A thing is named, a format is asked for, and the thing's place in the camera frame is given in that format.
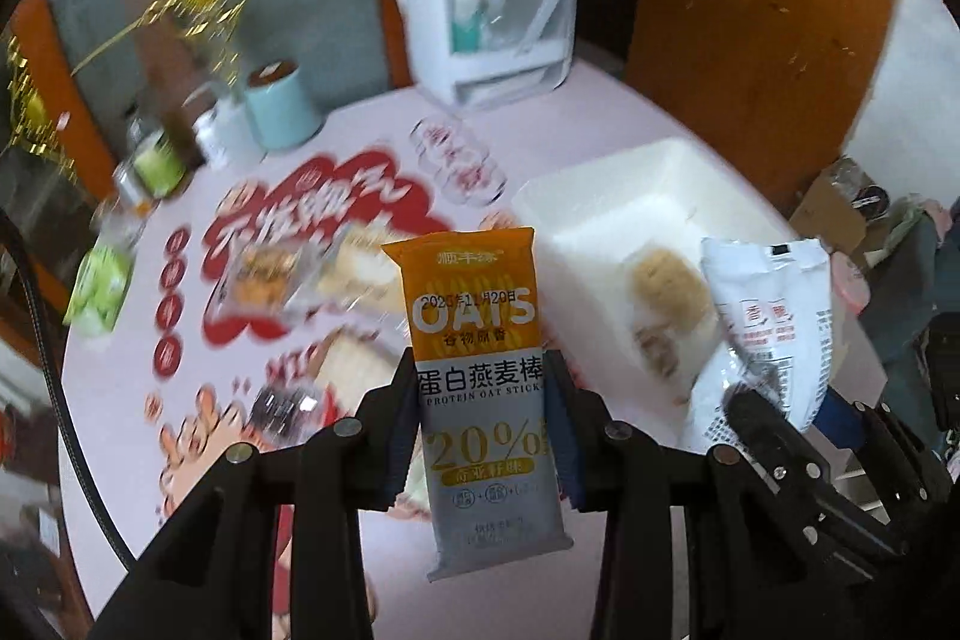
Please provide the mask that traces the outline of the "white snack packet red print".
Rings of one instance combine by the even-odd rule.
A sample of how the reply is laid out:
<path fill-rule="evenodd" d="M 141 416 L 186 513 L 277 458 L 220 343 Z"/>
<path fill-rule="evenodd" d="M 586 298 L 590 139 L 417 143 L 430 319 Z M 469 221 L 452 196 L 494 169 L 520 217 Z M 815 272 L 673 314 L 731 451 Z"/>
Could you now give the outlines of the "white snack packet red print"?
<path fill-rule="evenodd" d="M 687 452 L 739 445 L 726 403 L 754 388 L 794 429 L 807 431 L 832 376 L 830 257 L 815 239 L 782 244 L 706 239 L 701 269 L 721 344 L 693 385 L 680 436 Z"/>

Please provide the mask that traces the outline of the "orange oat stick packet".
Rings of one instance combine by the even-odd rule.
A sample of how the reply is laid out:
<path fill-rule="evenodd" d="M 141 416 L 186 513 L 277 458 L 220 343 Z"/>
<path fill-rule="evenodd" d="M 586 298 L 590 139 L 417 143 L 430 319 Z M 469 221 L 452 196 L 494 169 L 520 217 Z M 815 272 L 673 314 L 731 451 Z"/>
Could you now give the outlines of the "orange oat stick packet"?
<path fill-rule="evenodd" d="M 438 564 L 433 580 L 566 551 L 545 413 L 534 232 L 386 245 L 400 269 Z"/>

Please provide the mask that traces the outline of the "clear pack brown snack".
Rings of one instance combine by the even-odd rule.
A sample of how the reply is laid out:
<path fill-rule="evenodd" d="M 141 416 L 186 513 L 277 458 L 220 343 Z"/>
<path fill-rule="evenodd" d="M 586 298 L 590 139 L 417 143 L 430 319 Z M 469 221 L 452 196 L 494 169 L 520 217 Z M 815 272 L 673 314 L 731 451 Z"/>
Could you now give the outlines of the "clear pack brown snack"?
<path fill-rule="evenodd" d="M 317 302 L 311 286 L 325 248 L 302 239 L 239 242 L 218 291 L 223 317 L 296 323 Z"/>

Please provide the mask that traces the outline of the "pink plastic stool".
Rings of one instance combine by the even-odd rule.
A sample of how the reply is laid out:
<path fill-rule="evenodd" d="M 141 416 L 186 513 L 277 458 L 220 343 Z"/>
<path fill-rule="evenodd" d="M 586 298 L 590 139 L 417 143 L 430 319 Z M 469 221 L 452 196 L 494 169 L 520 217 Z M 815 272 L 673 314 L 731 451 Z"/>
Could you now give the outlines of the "pink plastic stool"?
<path fill-rule="evenodd" d="M 871 288 L 861 269 L 846 253 L 833 252 L 830 255 L 832 264 L 832 286 L 836 297 L 846 305 L 851 314 L 862 314 L 862 310 L 871 302 Z"/>

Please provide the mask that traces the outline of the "round rice cracker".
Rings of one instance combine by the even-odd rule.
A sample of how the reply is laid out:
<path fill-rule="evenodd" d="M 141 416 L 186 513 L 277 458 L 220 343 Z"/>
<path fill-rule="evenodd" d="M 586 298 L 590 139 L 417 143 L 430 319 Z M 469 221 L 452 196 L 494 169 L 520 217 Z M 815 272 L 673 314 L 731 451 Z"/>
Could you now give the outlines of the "round rice cracker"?
<path fill-rule="evenodd" d="M 670 248 L 645 248 L 628 263 L 628 278 L 636 304 L 680 333 L 695 330 L 713 307 L 703 276 Z"/>

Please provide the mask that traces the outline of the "cardboard box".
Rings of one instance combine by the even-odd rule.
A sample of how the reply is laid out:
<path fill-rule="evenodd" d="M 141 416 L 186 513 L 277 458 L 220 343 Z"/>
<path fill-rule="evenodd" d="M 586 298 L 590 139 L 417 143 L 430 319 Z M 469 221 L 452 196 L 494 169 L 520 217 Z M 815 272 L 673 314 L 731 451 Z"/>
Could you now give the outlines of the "cardboard box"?
<path fill-rule="evenodd" d="M 789 226 L 804 239 L 820 239 L 833 252 L 862 260 L 889 237 L 892 200 L 854 159 L 841 156 L 805 191 Z"/>

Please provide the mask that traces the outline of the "green tissue pack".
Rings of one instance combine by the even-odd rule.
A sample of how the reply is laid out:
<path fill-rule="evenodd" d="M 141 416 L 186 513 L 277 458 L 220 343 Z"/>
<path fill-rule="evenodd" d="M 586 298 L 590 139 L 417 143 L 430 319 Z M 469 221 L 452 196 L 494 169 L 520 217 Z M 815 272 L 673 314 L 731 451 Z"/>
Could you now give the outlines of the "green tissue pack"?
<path fill-rule="evenodd" d="M 85 336 L 101 336 L 116 328 L 127 296 L 133 260 L 110 245 L 94 245 L 76 271 L 64 323 Z"/>

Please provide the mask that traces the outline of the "white plastic bin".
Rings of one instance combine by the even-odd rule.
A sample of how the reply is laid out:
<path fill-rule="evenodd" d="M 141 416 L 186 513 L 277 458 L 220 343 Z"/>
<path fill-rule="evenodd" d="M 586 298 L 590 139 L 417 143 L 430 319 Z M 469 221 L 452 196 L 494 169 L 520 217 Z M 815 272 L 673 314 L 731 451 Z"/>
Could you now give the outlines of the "white plastic bin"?
<path fill-rule="evenodd" d="M 690 333 L 636 304 L 628 263 L 645 248 L 670 248 L 701 276 L 706 239 L 799 241 L 765 203 L 748 195 L 698 146 L 661 140 L 544 175 L 521 188 L 514 214 L 534 230 L 542 314 L 569 370 L 608 411 L 680 447 L 693 385 L 721 344 L 715 303 Z M 833 292 L 830 395 L 877 404 L 887 376 L 871 343 Z"/>

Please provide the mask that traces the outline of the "green label glass bottle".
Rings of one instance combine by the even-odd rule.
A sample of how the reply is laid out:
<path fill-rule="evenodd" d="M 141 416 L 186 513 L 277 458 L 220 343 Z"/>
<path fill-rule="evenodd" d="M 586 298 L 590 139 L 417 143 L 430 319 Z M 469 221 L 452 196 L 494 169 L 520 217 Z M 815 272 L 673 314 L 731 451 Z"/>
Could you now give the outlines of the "green label glass bottle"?
<path fill-rule="evenodd" d="M 164 200 L 185 179 L 184 163 L 158 120 L 133 110 L 127 117 L 128 157 L 151 197 Z"/>

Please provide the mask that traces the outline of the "white squeeze bottle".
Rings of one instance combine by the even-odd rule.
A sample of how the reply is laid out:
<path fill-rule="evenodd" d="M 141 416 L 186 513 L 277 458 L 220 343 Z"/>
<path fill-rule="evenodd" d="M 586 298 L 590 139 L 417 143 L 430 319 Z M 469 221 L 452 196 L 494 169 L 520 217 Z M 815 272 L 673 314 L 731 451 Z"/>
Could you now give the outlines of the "white squeeze bottle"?
<path fill-rule="evenodd" d="M 212 169 L 247 170 L 265 158 L 257 142 L 245 104 L 217 81 L 202 83 L 184 99 L 182 107 L 206 104 L 192 124 L 195 143 Z"/>

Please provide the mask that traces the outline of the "light blue canister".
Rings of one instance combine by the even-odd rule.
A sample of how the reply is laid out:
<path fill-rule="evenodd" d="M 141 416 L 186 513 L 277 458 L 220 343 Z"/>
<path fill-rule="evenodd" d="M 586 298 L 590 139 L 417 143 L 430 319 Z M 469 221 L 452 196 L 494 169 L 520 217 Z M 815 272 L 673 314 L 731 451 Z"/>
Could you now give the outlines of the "light blue canister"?
<path fill-rule="evenodd" d="M 295 60 L 275 60 L 254 68 L 245 78 L 244 101 L 254 135 L 268 152 L 304 145 L 324 125 L 324 117 L 301 83 Z"/>

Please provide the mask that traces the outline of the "brown wooden cabinet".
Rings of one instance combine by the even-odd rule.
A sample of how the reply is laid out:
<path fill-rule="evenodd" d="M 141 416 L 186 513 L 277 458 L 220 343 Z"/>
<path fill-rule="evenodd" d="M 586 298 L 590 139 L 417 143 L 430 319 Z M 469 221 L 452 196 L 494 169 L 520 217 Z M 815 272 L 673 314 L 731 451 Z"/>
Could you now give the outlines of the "brown wooden cabinet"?
<path fill-rule="evenodd" d="M 838 158 L 895 0 L 638 0 L 625 81 L 781 211 Z"/>

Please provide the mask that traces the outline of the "white storage box clear window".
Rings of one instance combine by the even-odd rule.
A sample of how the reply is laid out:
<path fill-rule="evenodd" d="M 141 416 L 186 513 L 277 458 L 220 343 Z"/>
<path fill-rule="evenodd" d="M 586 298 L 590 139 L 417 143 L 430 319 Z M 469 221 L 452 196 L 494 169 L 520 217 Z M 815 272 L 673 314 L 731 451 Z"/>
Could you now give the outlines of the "white storage box clear window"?
<path fill-rule="evenodd" d="M 451 110 L 550 92 L 573 62 L 576 0 L 395 0 L 413 81 Z"/>

